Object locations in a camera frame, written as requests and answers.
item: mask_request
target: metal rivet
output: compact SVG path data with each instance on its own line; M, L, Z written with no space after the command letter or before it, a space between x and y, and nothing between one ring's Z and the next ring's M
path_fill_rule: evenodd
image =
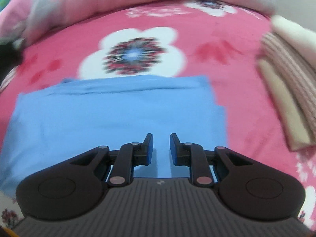
M203 185L206 185L206 184L210 184L213 182L213 180L207 176L200 176L198 179L197 179L197 182L199 184L203 184Z
M112 184L122 184L125 183L125 178L121 176L114 176L110 178L110 183Z

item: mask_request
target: white flower pattern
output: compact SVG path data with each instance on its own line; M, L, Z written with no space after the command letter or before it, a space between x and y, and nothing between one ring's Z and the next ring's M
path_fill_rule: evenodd
M16 200L6 196L2 191L0 191L0 201L0 226L12 228L24 218L21 209Z
M127 9L126 15L129 18L137 18L140 16L148 16L148 17L167 17L172 15L180 15L180 14L188 14L190 12L184 11L179 7L174 6L165 6L164 8L152 8L146 9L141 7L135 7Z
M315 221L311 219L315 205L316 205L316 192L313 186L308 186L305 189L306 197L304 204L299 213L299 220L304 223L308 228L312 228Z
M233 6L216 0L189 0L184 2L184 6L199 9L215 17L224 17L227 13L237 13L237 10Z
M169 27L116 31L100 41L99 51L81 62L78 77L97 79L144 74L176 76L185 65L185 55L171 45L176 38L176 30Z

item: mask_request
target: folded blue towel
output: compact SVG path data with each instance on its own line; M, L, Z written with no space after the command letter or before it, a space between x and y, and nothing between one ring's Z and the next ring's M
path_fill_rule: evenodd
M169 135L207 150L226 145L223 107L205 77L152 75L64 81L18 97L0 154L0 190L14 197L26 176L100 145L117 150L154 135L149 166L135 176L187 177L172 164Z

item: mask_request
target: striped towel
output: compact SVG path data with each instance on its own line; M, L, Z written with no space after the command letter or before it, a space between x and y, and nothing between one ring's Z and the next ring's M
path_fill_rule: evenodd
M316 72L284 39L267 33L262 39L267 57L292 91L316 137Z
M276 72L275 65L265 57L258 60L258 67L279 112L290 150L296 151L314 145L315 140L306 117L284 79Z
M316 33L279 15L271 18L272 31L287 41L316 69Z

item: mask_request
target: pink bedsheet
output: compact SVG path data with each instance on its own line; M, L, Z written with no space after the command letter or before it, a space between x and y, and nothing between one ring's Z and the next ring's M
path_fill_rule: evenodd
M269 29L269 20L256 12L188 0L130 8L68 27L26 49L25 62L0 95L0 143L17 95L57 84L65 77L103 78L135 72L206 75L217 104L227 110L229 147L300 180L307 191L305 223L314 228L315 156L288 150L277 112L256 69L259 40ZM132 66L104 68L104 61L121 60L119 49L136 41L161 55L148 55L148 71ZM137 51L131 56L138 56Z

